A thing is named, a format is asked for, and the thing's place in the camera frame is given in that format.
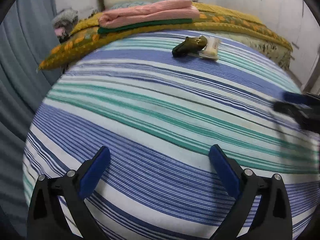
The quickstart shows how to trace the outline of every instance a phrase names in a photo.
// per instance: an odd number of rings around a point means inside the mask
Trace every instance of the yellow blanket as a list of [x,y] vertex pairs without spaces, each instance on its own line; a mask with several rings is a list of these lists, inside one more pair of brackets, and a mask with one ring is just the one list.
[[292,51],[291,44],[286,39],[261,24],[257,17],[220,6],[201,3],[194,3],[194,5],[198,7],[201,13],[200,18],[194,19],[193,23],[145,26],[108,34],[97,33],[98,19],[101,16],[101,13],[98,13],[87,20],[79,22],[73,29],[71,38],[53,48],[47,59],[41,62],[39,69],[53,69],[68,64],[97,48],[123,39],[131,34],[173,29],[242,33],[282,45]]

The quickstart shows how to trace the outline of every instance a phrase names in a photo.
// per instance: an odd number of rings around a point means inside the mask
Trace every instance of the striped bedsheet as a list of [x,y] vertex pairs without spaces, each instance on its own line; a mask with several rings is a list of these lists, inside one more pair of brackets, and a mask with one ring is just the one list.
[[203,34],[215,36],[182,30],[132,35],[65,73],[30,127],[23,160],[27,202],[40,174],[62,176],[105,145],[110,166],[85,202],[111,239],[208,239],[234,203],[207,156],[219,144],[257,175],[281,174],[295,239],[320,196],[318,137],[271,104],[283,91],[299,89],[272,61],[226,38],[220,37],[217,62],[172,57],[186,36]]

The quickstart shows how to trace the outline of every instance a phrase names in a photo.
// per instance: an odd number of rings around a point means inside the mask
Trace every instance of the pink blanket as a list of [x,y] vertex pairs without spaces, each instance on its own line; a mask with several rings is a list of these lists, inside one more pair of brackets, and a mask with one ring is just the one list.
[[170,19],[192,19],[199,11],[191,0],[166,0],[143,6],[107,10],[99,18],[104,28],[117,28],[130,24]]

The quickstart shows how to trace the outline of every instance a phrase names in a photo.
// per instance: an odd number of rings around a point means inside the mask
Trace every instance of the blue curtain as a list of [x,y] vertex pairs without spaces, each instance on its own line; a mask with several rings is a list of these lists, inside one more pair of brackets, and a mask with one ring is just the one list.
[[0,206],[26,235],[23,148],[33,115],[60,70],[37,72],[59,44],[51,20],[54,0],[16,0],[0,25]]

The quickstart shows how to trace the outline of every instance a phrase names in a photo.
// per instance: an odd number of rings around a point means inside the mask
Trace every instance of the green folded fabric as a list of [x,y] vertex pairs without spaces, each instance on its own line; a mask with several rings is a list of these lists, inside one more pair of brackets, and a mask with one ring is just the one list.
[[135,23],[135,24],[130,24],[126,26],[121,26],[113,29],[100,27],[98,29],[98,34],[114,33],[114,32],[130,30],[130,29],[139,28],[139,27],[152,26],[152,25],[168,25],[168,24],[183,24],[183,23],[192,23],[192,19],[172,19],[172,20],[142,22],[142,23]]

